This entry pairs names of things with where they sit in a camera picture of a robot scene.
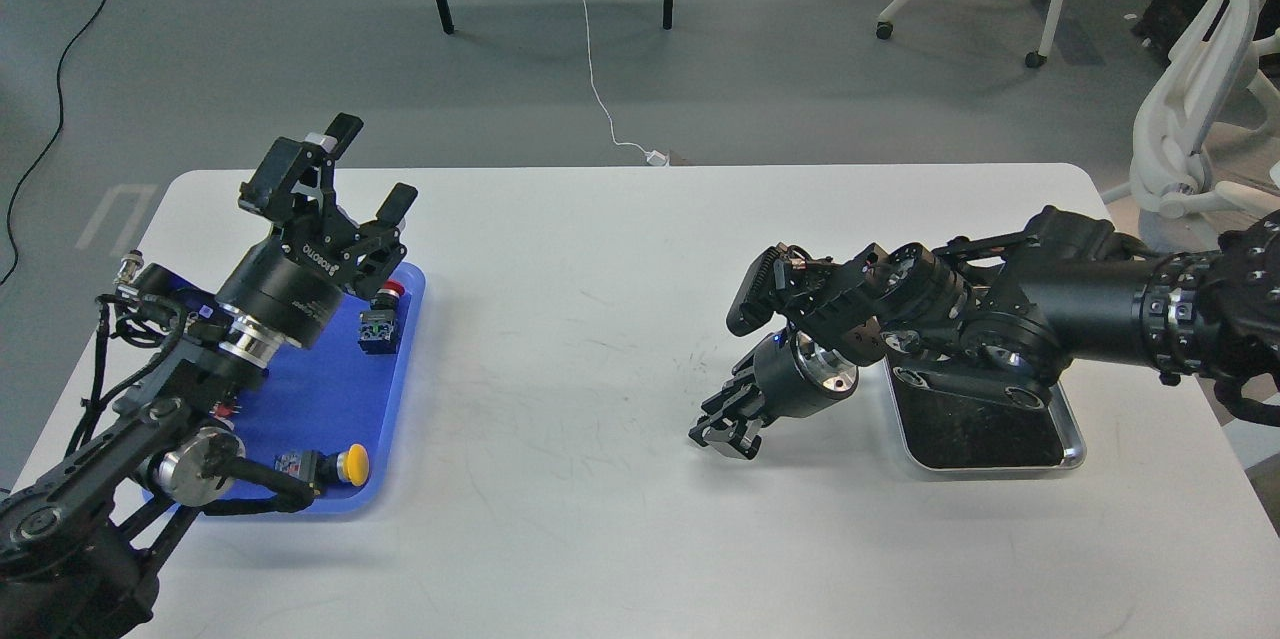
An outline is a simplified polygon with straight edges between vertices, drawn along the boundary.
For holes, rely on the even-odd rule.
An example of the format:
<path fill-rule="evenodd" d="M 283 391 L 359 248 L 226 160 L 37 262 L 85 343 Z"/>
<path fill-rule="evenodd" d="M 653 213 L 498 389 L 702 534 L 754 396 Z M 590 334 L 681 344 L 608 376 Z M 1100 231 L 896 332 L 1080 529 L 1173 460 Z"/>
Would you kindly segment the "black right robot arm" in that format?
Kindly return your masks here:
<path fill-rule="evenodd" d="M 777 315 L 783 328 L 701 403 L 698 446 L 753 460 L 763 428 L 851 397 L 859 369 L 879 361 L 919 434 L 984 419 L 1021 446 L 1076 359 L 1151 368 L 1169 387 L 1207 378 L 1233 417 L 1277 425 L 1276 406 L 1243 396 L 1277 375 L 1275 213 L 1198 254 L 1158 254 L 1052 206 L 1020 232 L 869 245 L 845 263 L 777 245 L 751 264 L 726 324 L 748 336 Z"/>

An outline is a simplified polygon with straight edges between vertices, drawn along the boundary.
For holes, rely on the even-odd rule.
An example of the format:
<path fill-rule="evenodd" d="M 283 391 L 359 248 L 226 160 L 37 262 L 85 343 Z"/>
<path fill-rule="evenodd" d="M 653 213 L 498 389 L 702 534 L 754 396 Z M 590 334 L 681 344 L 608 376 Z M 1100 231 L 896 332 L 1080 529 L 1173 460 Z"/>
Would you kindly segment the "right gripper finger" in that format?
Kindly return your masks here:
<path fill-rule="evenodd" d="M 710 420 L 753 420 L 764 406 L 753 359 L 742 359 L 732 366 L 730 379 L 721 389 L 701 403 L 701 412 Z"/>
<path fill-rule="evenodd" d="M 724 457 L 754 460 L 762 447 L 760 430 L 764 425 L 765 421 L 759 417 L 703 415 L 694 423 L 687 435 L 695 444 L 712 448 Z"/>

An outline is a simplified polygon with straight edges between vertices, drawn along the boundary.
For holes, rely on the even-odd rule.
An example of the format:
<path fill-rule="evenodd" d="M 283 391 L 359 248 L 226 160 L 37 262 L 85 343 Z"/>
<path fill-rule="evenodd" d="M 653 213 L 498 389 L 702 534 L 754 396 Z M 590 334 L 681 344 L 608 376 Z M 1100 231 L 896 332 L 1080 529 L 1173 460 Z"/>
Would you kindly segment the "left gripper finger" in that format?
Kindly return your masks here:
<path fill-rule="evenodd" d="M 303 141 L 279 137 L 248 182 L 238 206 L 266 219 L 283 236 L 353 236 L 358 225 L 337 202 L 337 161 L 362 131 L 364 120 L 338 114 Z"/>
<path fill-rule="evenodd" d="M 378 248 L 387 250 L 399 243 L 404 216 L 419 197 L 413 184 L 396 183 L 375 216 Z"/>

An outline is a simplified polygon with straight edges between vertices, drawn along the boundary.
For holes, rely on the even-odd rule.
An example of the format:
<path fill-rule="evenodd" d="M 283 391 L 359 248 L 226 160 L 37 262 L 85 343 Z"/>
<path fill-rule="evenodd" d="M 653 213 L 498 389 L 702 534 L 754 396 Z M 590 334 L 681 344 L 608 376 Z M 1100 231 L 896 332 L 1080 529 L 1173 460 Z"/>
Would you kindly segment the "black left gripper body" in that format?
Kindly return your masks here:
<path fill-rule="evenodd" d="M 274 231 L 250 248 L 215 300 L 288 343 L 310 348 L 346 295 L 371 300 L 404 255 L 401 238 L 398 245 L 378 248 L 375 219 L 343 239 Z"/>

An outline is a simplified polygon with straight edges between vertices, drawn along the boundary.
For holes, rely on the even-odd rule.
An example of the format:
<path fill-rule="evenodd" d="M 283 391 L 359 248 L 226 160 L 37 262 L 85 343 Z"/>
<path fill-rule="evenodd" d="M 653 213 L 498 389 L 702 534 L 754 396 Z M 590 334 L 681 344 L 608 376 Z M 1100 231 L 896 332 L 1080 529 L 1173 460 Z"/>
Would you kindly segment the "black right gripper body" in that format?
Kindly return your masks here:
<path fill-rule="evenodd" d="M 765 425 L 829 408 L 850 397 L 859 383 L 858 365 L 796 329 L 771 333 L 742 359 L 755 362 L 765 401 L 758 417 Z"/>

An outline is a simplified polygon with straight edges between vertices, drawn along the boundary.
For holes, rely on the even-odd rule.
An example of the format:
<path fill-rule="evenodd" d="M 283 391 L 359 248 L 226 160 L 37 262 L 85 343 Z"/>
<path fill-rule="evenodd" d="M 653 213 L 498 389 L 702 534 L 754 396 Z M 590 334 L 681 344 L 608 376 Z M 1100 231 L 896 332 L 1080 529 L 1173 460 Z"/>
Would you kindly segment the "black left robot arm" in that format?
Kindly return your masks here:
<path fill-rule="evenodd" d="M 125 256 L 97 298 L 95 371 L 113 337 L 154 355 L 110 389 L 96 382 L 61 461 L 3 502 L 5 638 L 124 636 L 154 616 L 160 570 L 197 517 L 294 514 L 320 476 L 355 480 L 349 460 L 301 475 L 252 461 L 218 410 L 262 385 L 280 347 L 312 347 L 344 297 L 378 301 L 404 259 L 412 184 L 365 223 L 338 205 L 335 165 L 362 125 L 340 111 L 275 140 L 238 198 L 270 232 L 218 292 Z"/>

